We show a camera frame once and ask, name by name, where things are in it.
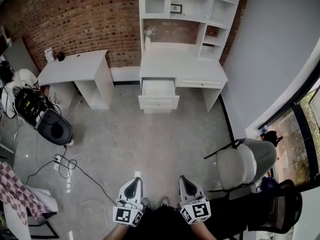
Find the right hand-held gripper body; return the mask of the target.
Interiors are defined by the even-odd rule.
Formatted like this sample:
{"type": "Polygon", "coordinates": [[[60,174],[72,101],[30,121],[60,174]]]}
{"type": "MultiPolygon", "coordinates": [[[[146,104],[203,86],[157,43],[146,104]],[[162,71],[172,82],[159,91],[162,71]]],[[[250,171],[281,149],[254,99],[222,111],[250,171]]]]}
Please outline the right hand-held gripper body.
{"type": "Polygon", "coordinates": [[[212,215],[210,202],[207,201],[205,195],[181,201],[179,205],[180,213],[189,225],[204,222],[212,215]]]}

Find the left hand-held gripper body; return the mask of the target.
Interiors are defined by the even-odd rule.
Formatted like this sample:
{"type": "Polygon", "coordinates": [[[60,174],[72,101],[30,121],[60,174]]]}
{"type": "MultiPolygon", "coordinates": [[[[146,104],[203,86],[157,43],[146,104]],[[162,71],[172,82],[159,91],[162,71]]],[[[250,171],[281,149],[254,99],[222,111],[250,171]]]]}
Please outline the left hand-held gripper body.
{"type": "Polygon", "coordinates": [[[112,220],[120,225],[137,227],[143,217],[142,209],[141,203],[131,203],[118,198],[113,206],[112,220]]]}

